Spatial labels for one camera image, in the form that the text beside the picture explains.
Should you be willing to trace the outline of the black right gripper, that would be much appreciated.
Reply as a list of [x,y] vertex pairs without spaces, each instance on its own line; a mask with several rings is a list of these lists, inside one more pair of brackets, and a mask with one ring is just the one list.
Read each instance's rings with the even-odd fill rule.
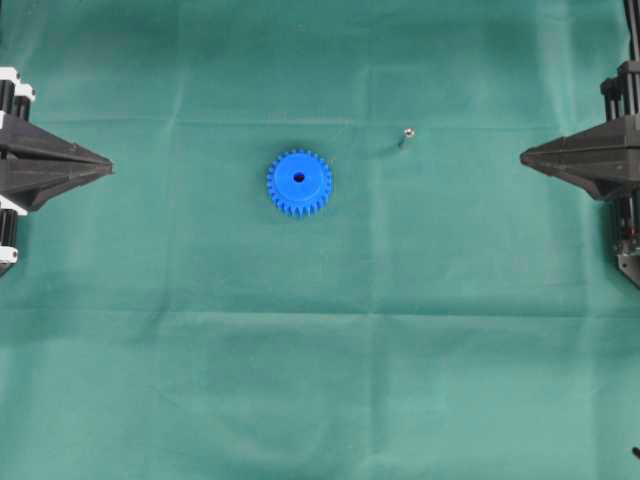
[[[525,150],[520,163],[584,190],[596,201],[609,201],[613,249],[618,270],[639,285],[639,62],[629,60],[617,75],[601,84],[606,121],[579,133],[559,137]],[[543,159],[613,153],[613,180],[567,173]]]

